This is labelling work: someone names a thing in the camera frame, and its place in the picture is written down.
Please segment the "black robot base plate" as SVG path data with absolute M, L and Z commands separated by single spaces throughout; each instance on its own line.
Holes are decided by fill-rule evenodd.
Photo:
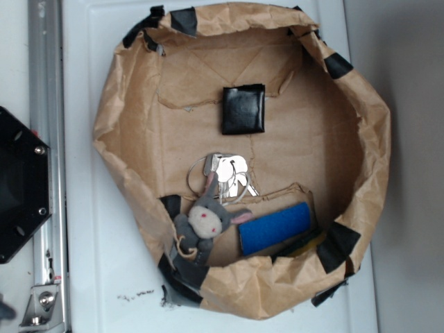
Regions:
M 1 108 L 1 263 L 51 216 L 49 147 Z

